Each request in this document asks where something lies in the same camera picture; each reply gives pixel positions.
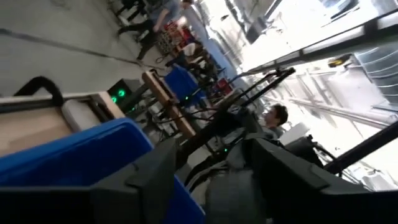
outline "black cable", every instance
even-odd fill
[[[155,60],[155,63],[162,63],[162,62],[164,61],[164,59],[165,59],[167,56],[169,56],[169,54],[162,55],[162,56],[158,57],[158,58]]]
[[[154,122],[155,124],[164,124],[164,123],[169,123],[169,122],[176,121],[176,120],[178,120],[178,119],[185,118],[185,117],[189,117],[189,116],[191,116],[192,118],[195,118],[195,119],[201,119],[201,120],[205,120],[205,121],[212,121],[212,119],[208,119],[208,118],[199,118],[199,117],[193,116],[194,114],[202,113],[202,112],[207,112],[207,111],[208,111],[208,110],[196,111],[196,112],[189,113],[189,114],[186,114],[186,115],[183,115],[183,116],[179,116],[178,118],[170,119],[170,120],[167,120],[167,121],[153,121],[153,122]]]
[[[206,182],[206,180],[208,180],[210,177],[213,177],[214,174],[217,174],[219,172],[228,172],[229,167],[219,167],[219,168],[214,168],[212,170],[209,170],[208,173],[203,174],[202,176],[200,176],[193,184],[192,186],[189,188],[189,192],[193,192],[196,187],[198,187],[200,184]]]

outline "black strap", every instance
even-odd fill
[[[55,106],[62,106],[65,100],[58,86],[46,77],[35,77],[27,82],[14,96],[32,96],[41,88],[45,88],[52,95]]]

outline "blue crate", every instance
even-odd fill
[[[117,119],[0,158],[0,187],[89,186],[153,149],[130,119]],[[204,214],[178,178],[163,223],[202,224]]]
[[[178,65],[174,66],[173,70],[166,75],[164,80],[179,101],[185,100],[185,97],[190,96],[199,88],[198,84],[188,71]],[[189,103],[185,106],[197,105],[200,100],[205,97],[205,93],[203,91],[199,91],[191,97]]]

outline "red object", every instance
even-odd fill
[[[191,31],[186,27],[182,28],[182,35],[185,41],[193,38]]]
[[[168,23],[164,28],[170,36],[174,47],[183,48],[186,46],[186,40],[175,22]]]
[[[217,88],[222,91],[225,95],[228,95],[233,91],[232,87],[228,84],[227,79],[222,78],[217,82]]]

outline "gray floor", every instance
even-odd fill
[[[37,43],[9,35],[28,35],[123,60],[135,60],[139,46],[130,34],[115,38],[118,24],[106,0],[0,1],[0,94],[15,93],[39,75],[64,93],[107,90],[120,78],[139,78],[144,68],[86,52]],[[155,65],[152,49],[144,59]]]

